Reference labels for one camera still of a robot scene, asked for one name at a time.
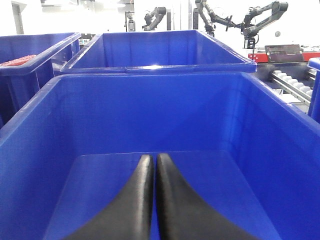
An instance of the robotic arm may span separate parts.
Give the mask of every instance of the robotic arm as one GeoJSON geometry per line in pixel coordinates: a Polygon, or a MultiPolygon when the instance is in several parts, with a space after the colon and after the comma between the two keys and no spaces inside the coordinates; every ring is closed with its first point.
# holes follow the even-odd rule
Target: robotic arm
{"type": "Polygon", "coordinates": [[[216,29],[216,26],[213,23],[219,23],[226,26],[226,31],[228,28],[239,28],[241,29],[241,33],[244,36],[244,48],[245,49],[254,49],[256,40],[255,36],[258,32],[267,27],[268,25],[272,24],[274,21],[279,20],[280,17],[287,11],[288,3],[287,2],[279,2],[274,1],[271,4],[264,6],[264,7],[251,7],[249,9],[249,13],[245,15],[244,20],[240,24],[235,24],[231,21],[232,16],[221,18],[214,13],[214,11],[209,7],[207,4],[207,0],[195,0],[196,7],[199,11],[199,14],[202,20],[205,23],[205,30],[210,34],[213,35],[213,31],[216,29]],[[207,10],[210,20],[206,19],[204,15],[204,9],[207,10]],[[251,20],[261,15],[264,11],[271,10],[271,16],[266,18],[265,20],[259,22],[256,25],[251,24],[251,20]]]}
{"type": "Polygon", "coordinates": [[[256,40],[254,37],[258,34],[258,32],[261,29],[264,29],[268,25],[272,24],[273,22],[279,20],[281,16],[287,11],[287,9],[288,3],[279,1],[274,1],[264,7],[250,8],[249,13],[245,15],[244,20],[241,24],[241,33],[244,36],[244,48],[254,49],[256,44],[256,40]],[[250,23],[254,17],[262,14],[267,10],[271,10],[271,16],[256,25],[252,25],[250,23]]]}
{"type": "Polygon", "coordinates": [[[156,7],[152,12],[149,12],[145,15],[144,20],[146,25],[142,28],[144,31],[152,31],[158,26],[158,24],[162,21],[164,16],[167,13],[167,9],[165,7],[156,7]]]}
{"type": "Polygon", "coordinates": [[[227,18],[219,17],[214,13],[214,11],[210,8],[209,4],[207,3],[207,0],[195,0],[196,8],[199,11],[199,14],[204,21],[205,24],[205,30],[208,32],[209,35],[215,36],[214,31],[216,29],[216,26],[214,23],[222,24],[226,26],[226,31],[228,28],[235,28],[237,25],[231,21],[232,16],[227,18]],[[210,19],[207,19],[204,14],[204,9],[207,10],[210,19]]]}

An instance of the red item in bin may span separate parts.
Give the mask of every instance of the red item in bin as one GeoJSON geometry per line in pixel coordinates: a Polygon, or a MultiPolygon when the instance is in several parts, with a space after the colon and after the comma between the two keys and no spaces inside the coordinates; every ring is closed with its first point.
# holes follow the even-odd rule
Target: red item in bin
{"type": "Polygon", "coordinates": [[[6,61],[3,63],[0,63],[1,67],[8,67],[8,66],[20,66],[26,62],[28,62],[30,59],[33,59],[37,55],[28,55],[28,56],[23,56],[11,61],[6,61]]]}

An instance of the bin wall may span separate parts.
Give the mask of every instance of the bin wall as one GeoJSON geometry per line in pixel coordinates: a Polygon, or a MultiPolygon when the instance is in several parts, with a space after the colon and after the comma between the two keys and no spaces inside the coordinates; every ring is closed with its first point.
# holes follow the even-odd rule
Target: bin wall
{"type": "Polygon", "coordinates": [[[106,67],[106,52],[103,37],[99,37],[95,44],[84,46],[82,51],[85,51],[86,53],[79,56],[79,60],[75,61],[73,68],[82,69],[106,67]]]}
{"type": "Polygon", "coordinates": [[[37,56],[20,66],[0,66],[0,112],[6,123],[79,50],[79,33],[0,37],[0,63],[37,56]]]}
{"type": "Polygon", "coordinates": [[[105,67],[196,64],[196,32],[103,35],[105,67]]]}
{"type": "Polygon", "coordinates": [[[78,156],[224,150],[282,239],[318,239],[319,143],[316,122],[247,74],[58,77],[0,130],[0,228],[40,239],[78,156]]]}
{"type": "Polygon", "coordinates": [[[27,55],[38,55],[68,36],[70,33],[2,36],[0,63],[27,55]]]}
{"type": "Polygon", "coordinates": [[[63,73],[140,74],[255,70],[252,60],[196,30],[97,35],[61,69],[63,73]]]}

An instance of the red object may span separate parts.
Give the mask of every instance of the red object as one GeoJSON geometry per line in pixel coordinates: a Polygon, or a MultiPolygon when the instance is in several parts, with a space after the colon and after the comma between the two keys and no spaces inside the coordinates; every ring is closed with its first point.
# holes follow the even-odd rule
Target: red object
{"type": "Polygon", "coordinates": [[[30,59],[33,59],[37,55],[28,55],[24,57],[20,57],[11,61],[6,61],[0,64],[1,67],[9,67],[9,66],[20,66],[26,62],[28,62],[30,59]]]}
{"type": "Polygon", "coordinates": [[[255,54],[248,54],[248,58],[255,61],[256,63],[267,63],[268,56],[266,53],[255,53],[255,54]]]}
{"type": "MultiPolygon", "coordinates": [[[[312,59],[312,58],[320,58],[320,52],[318,51],[303,52],[302,55],[305,62],[308,62],[309,59],[312,59]]],[[[262,52],[255,53],[254,55],[248,54],[248,58],[255,61],[256,63],[268,62],[267,54],[262,52]]]]}

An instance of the white wall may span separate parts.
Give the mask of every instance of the white wall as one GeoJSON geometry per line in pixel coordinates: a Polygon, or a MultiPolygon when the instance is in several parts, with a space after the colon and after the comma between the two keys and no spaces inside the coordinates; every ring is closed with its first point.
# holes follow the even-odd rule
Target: white wall
{"type": "Polygon", "coordinates": [[[42,7],[38,0],[1,0],[0,35],[15,35],[16,25],[12,3],[20,5],[24,34],[41,34],[46,32],[42,25],[42,7]]]}
{"type": "Polygon", "coordinates": [[[134,11],[134,5],[124,8],[104,8],[100,2],[87,1],[70,7],[43,7],[42,21],[51,33],[80,32],[99,34],[125,32],[125,11],[134,11]]]}
{"type": "Polygon", "coordinates": [[[0,36],[17,33],[11,0],[1,0],[0,23],[0,36]]]}
{"type": "MultiPolygon", "coordinates": [[[[136,30],[142,31],[145,25],[144,17],[148,11],[155,7],[171,9],[173,30],[188,29],[188,0],[135,0],[134,6],[126,8],[105,9],[99,0],[95,3],[87,1],[87,5],[74,9],[61,9],[60,7],[41,7],[39,0],[0,0],[0,35],[16,33],[11,2],[21,4],[22,23],[25,34],[81,32],[103,33],[124,32],[125,11],[134,11],[136,30]]],[[[210,7],[219,16],[225,18],[233,15],[232,20],[240,23],[249,7],[264,7],[272,0],[207,0],[210,7]]],[[[319,0],[287,0],[289,7],[280,20],[272,23],[259,33],[258,47],[276,44],[320,45],[317,16],[320,13],[319,0]],[[280,31],[281,36],[275,37],[275,32],[280,31]]],[[[270,16],[271,11],[266,11],[256,18],[257,22],[270,16]]],[[[167,16],[158,25],[157,31],[167,29],[167,16]]],[[[204,23],[199,19],[199,29],[204,30],[204,23]]],[[[215,37],[226,43],[238,52],[243,49],[244,38],[237,28],[229,28],[216,24],[215,37]]]]}

